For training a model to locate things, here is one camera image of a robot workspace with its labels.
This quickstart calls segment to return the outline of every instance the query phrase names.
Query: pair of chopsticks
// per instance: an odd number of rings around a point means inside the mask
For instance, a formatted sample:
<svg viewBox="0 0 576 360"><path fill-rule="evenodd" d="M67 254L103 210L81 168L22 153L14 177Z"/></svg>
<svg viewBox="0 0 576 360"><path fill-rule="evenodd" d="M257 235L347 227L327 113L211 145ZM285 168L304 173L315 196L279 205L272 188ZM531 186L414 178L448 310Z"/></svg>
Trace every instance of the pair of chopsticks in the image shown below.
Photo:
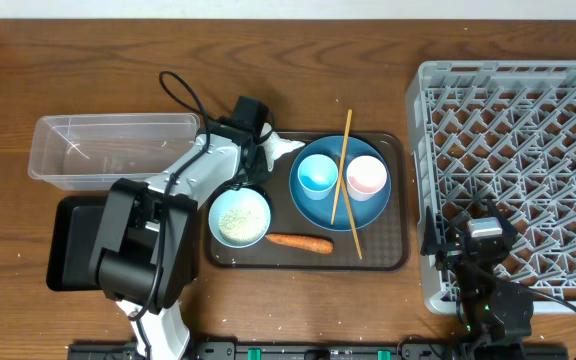
<svg viewBox="0 0 576 360"><path fill-rule="evenodd" d="M335 215L337 214L337 201L339 200L339 187L344 193L344 200L346 200L346 211L348 212L348 219L350 220L350 228L352 229L352 236L355 238L355 245L357 246L357 254L359 259L362 260L361 246L359 246L359 236L357 235L357 227L355 226L355 219L352 216L352 209L350 208L350 199L348 198L348 190L346 190L346 182L344 181L344 163L346 160L346 148L348 147L348 134L350 133L350 121L352 119L352 109L348 109L348 117L346 118L346 130L344 131L344 142L341 146L341 159L338 161L339 174L337 175L337 187L335 189L335 199L332 205L332 219L330 225L335 223Z"/></svg>

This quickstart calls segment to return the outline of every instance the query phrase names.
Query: white cloth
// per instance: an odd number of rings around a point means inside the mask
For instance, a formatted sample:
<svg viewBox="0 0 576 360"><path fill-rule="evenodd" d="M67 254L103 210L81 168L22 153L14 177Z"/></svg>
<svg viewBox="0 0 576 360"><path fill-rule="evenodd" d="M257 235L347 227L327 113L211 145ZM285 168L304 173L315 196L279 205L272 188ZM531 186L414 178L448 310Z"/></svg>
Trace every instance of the white cloth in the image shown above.
<svg viewBox="0 0 576 360"><path fill-rule="evenodd" d="M269 131L272 131L270 124L265 123L264 128L261 130L261 136L266 136ZM299 149L305 144L301 141L293 141L282 139L276 132L272 132L268 140L264 141L261 146L264 147L266 153L266 162L268 163L268 171L272 171L275 165L275 160L279 159L281 155L287 154L295 149Z"/></svg>

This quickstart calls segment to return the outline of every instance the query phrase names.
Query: white background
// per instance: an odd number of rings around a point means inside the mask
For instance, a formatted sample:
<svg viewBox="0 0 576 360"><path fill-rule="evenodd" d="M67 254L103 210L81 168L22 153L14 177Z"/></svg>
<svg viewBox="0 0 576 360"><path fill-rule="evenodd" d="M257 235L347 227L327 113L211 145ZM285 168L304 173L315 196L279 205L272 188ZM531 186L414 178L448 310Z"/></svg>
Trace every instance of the white background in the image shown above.
<svg viewBox="0 0 576 360"><path fill-rule="evenodd" d="M0 18L576 20L576 0L0 0Z"/></svg>

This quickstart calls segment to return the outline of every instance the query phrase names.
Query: brown tabletop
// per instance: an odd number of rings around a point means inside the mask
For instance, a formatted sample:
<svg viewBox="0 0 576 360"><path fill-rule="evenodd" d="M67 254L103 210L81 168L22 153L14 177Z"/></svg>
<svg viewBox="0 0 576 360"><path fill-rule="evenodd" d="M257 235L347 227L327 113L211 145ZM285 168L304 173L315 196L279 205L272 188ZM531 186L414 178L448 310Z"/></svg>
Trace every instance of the brown tabletop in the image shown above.
<svg viewBox="0 0 576 360"><path fill-rule="evenodd" d="M184 111L159 88L158 72L169 69L214 115L249 95L270 106L280 128L340 131L352 108L353 130L392 133L409 154L404 93L415 71L426 60L463 59L576 59L576 22L0 20L0 359L63 359L75 341L132 337L101 293L46 287L55 207L66 194L27 175L41 116ZM233 271L202 257L182 313L197 336L243 341L382 343L459 332L455 317L426 309L420 281L414 251L395 273ZM576 354L575 316L537 315L532 326L530 342Z"/></svg>

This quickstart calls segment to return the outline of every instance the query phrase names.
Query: orange carrot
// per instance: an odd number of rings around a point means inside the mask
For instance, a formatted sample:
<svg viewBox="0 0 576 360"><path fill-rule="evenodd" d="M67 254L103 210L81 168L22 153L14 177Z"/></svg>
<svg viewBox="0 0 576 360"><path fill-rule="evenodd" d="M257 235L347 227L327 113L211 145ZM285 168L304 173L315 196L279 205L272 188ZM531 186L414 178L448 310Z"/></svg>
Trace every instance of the orange carrot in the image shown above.
<svg viewBox="0 0 576 360"><path fill-rule="evenodd" d="M332 241L311 236L268 234L266 235L266 239L275 244L292 246L324 255L332 253L332 249L334 248Z"/></svg>

